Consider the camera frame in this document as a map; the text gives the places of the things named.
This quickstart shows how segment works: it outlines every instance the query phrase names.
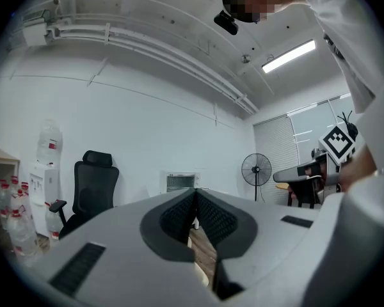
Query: black camera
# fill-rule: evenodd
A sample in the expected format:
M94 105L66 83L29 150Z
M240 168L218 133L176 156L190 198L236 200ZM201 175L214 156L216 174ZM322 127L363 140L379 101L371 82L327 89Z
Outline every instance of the black camera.
M215 16L213 21L221 28L228 31L231 35L237 35L237 32L239 31L239 26L235 23L235 19L223 10Z

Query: ceiling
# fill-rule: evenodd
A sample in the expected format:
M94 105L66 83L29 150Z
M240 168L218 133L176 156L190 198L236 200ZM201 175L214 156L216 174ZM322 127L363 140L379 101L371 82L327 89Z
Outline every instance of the ceiling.
M21 26L24 12L49 9L52 0L26 0L16 12L12 28ZM213 18L222 9L221 0L61 0L59 17L73 24L103 24L137 31L176 47L201 61L257 106L288 93L315 85L339 73L323 33L308 6L296 5L271 15L259 24L239 24L236 36L218 27ZM261 66L313 38L317 49L296 61L265 74ZM14 38L13 44L20 40ZM242 64L249 54L251 63Z

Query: standing fan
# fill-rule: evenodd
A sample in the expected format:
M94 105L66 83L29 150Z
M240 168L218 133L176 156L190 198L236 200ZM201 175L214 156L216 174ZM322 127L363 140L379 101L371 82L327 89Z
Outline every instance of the standing fan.
M260 153L253 153L245 158L242 163L242 176L246 182L255 187L255 201L257 201L257 187L265 184L271 175L269 159Z

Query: chair headrest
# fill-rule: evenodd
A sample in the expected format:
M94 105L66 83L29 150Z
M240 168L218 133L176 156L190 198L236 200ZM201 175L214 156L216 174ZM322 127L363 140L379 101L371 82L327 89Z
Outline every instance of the chair headrest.
M89 150L83 155L83 162L88 165L111 167L113 158L111 154Z

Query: chair armrest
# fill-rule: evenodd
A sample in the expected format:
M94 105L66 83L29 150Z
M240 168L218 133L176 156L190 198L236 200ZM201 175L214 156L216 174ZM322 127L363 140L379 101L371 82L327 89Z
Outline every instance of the chair armrest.
M51 212L54 212L54 213L58 212L58 213L60 213L60 218L61 218L61 222L63 223L63 226L65 226L66 223L67 223L66 220L65 220L64 211L63 211L63 207L66 204L67 204L67 202L65 200L57 200L49 208L49 210Z

